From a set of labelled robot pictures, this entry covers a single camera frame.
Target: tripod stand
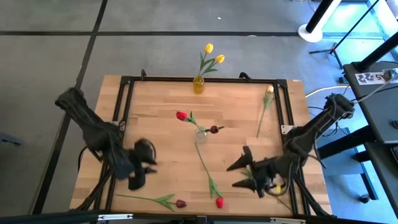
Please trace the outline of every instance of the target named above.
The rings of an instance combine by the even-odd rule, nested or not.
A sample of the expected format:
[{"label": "tripod stand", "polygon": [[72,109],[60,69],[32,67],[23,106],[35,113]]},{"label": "tripod stand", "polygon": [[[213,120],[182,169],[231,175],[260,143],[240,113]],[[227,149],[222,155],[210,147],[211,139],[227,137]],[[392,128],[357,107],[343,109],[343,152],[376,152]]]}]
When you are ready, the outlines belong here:
[{"label": "tripod stand", "polygon": [[340,58],[337,55],[336,49],[338,46],[349,36],[349,34],[355,29],[355,27],[365,18],[365,16],[373,9],[373,7],[379,2],[380,0],[376,0],[371,7],[363,14],[361,18],[354,24],[354,26],[348,31],[346,35],[338,42],[334,43],[331,49],[326,49],[326,50],[316,50],[316,51],[311,51],[309,54],[317,54],[317,53],[328,53],[328,54],[333,54],[337,60],[338,65],[340,66],[340,69],[343,69],[343,64],[341,64]]}]

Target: white cable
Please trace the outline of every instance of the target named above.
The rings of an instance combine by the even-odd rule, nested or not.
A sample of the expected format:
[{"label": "white cable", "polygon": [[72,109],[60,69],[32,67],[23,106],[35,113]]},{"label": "white cable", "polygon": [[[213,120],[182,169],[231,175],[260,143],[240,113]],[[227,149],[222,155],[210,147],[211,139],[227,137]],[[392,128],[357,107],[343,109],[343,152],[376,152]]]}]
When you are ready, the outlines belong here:
[{"label": "white cable", "polygon": [[315,3],[314,3],[312,0],[294,0],[294,1],[297,1],[297,2],[299,2],[299,3],[308,2],[308,6],[310,6],[310,8],[311,8],[314,12],[317,10],[316,7],[315,7]]},{"label": "white cable", "polygon": [[305,95],[305,97],[307,98],[307,97],[312,96],[312,95],[318,93],[319,91],[323,91],[323,90],[331,90],[331,89],[334,89],[334,88],[347,88],[347,87],[348,87],[348,88],[351,88],[350,86],[332,86],[332,87],[326,87],[326,88],[322,88],[322,89],[319,89],[319,90],[315,90],[315,91],[313,91],[313,92],[311,92],[311,93]]},{"label": "white cable", "polygon": [[396,78],[398,78],[398,74],[396,74],[395,77],[392,77],[390,80],[388,80],[388,82],[386,82],[385,84],[383,84],[383,85],[379,86],[378,88],[376,88],[375,90],[373,90],[371,93],[366,95],[364,98],[362,98],[362,99],[358,100],[357,102],[355,102],[355,104],[368,99],[371,95],[373,95],[373,94],[375,94],[375,92],[381,90],[381,88],[385,87],[386,85],[388,85],[390,82],[392,82]]}]

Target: white stand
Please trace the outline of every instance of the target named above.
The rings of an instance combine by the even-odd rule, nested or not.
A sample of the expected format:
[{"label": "white stand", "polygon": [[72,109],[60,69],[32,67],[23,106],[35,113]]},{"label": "white stand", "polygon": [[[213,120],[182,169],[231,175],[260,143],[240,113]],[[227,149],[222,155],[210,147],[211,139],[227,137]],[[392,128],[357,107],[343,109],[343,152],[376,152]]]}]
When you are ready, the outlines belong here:
[{"label": "white stand", "polygon": [[341,0],[334,0],[328,7],[328,9],[323,13],[321,19],[319,20],[318,24],[315,26],[314,30],[312,33],[307,32],[306,24],[301,25],[298,28],[298,35],[304,39],[307,42],[315,43],[319,42],[322,40],[323,34],[322,34],[322,28],[325,26],[326,22],[328,22],[328,19],[330,16],[333,14],[333,12],[336,10],[337,6],[340,4]]},{"label": "white stand", "polygon": [[322,40],[323,34],[322,30],[320,29],[314,29],[312,33],[310,34],[305,30],[306,24],[301,25],[298,28],[298,35],[303,38],[305,41],[310,42],[310,43],[316,43]]}]

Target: sticker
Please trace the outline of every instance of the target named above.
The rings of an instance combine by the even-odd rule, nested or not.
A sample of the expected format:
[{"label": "sticker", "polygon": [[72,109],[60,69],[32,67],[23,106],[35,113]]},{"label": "sticker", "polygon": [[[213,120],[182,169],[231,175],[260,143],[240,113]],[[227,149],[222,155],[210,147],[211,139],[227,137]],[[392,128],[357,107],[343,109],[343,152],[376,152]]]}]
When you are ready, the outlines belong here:
[{"label": "sticker", "polygon": [[[389,77],[388,73],[384,73],[384,72],[359,73],[359,74],[355,74],[355,77],[360,85],[385,84],[392,78],[392,77]],[[398,83],[398,79],[393,80],[391,83]]]}]

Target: yellow object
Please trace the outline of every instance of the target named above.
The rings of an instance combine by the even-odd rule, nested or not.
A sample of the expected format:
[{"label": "yellow object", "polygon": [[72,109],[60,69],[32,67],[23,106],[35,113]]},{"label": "yellow object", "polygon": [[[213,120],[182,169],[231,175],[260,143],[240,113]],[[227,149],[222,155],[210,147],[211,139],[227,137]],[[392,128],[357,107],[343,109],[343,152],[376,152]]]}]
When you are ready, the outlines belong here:
[{"label": "yellow object", "polygon": [[203,90],[205,89],[205,79],[201,76],[196,76],[193,79],[193,92],[196,94],[203,93]]},{"label": "yellow object", "polygon": [[279,185],[276,185],[276,192],[277,192],[277,193],[280,193],[280,191],[281,191],[280,186],[279,186]]},{"label": "yellow object", "polygon": [[217,56],[217,58],[216,58],[216,62],[217,62],[217,63],[223,63],[224,59],[225,59],[225,56],[224,56],[224,55],[219,55],[219,56]]},{"label": "yellow object", "polygon": [[272,85],[269,85],[267,87],[267,93],[273,93],[274,92],[274,87]]},{"label": "yellow object", "polygon": [[211,43],[208,43],[207,45],[206,45],[206,47],[205,47],[205,52],[206,53],[208,53],[208,54],[210,54],[212,51],[213,51],[213,44],[211,44]]}]

